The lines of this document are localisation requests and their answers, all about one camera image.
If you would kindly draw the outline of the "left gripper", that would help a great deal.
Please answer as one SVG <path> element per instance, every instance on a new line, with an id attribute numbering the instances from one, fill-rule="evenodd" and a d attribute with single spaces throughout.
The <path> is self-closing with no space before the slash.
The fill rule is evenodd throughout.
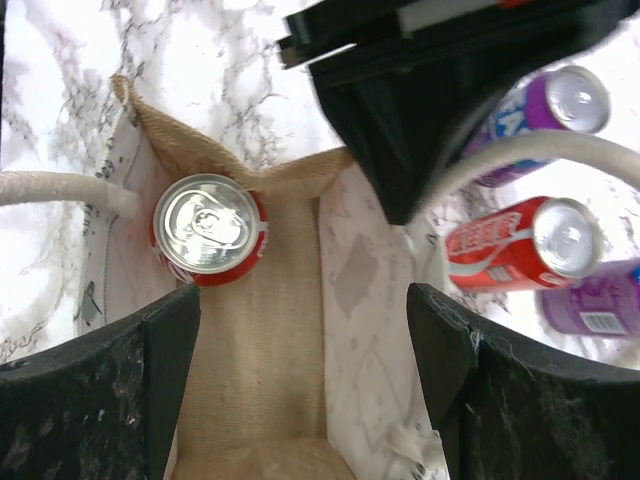
<path id="1" fill-rule="evenodd" d="M 322 110 L 405 225 L 518 78 L 582 52 L 636 1 L 322 1 L 286 17 L 284 66 L 307 65 Z"/>

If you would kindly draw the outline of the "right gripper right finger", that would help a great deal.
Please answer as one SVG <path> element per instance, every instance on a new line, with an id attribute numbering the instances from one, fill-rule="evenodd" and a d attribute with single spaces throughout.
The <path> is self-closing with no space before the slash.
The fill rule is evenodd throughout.
<path id="1" fill-rule="evenodd" d="M 639 374 L 565 353 L 427 284 L 407 292 L 423 397 L 453 479 L 635 479 Z"/>

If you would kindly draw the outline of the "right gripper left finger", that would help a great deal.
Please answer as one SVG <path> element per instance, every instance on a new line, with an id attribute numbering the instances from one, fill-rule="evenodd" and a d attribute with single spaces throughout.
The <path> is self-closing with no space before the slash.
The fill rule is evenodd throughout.
<path id="1" fill-rule="evenodd" d="M 199 325 L 199 290 L 183 285 L 2 365 L 2 478 L 163 478 Z"/>

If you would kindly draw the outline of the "red cola can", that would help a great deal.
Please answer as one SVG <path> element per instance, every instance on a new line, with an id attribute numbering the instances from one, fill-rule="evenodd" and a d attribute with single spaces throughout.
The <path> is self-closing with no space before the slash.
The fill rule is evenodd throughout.
<path id="1" fill-rule="evenodd" d="M 187 176 L 157 201 L 150 240 L 178 280 L 219 286 L 249 273 L 264 254 L 269 223 L 258 196 L 213 173 Z"/>
<path id="2" fill-rule="evenodd" d="M 582 203 L 538 196 L 458 226 L 444 245 L 449 278 L 462 290 L 557 289 L 593 273 L 603 234 Z"/>

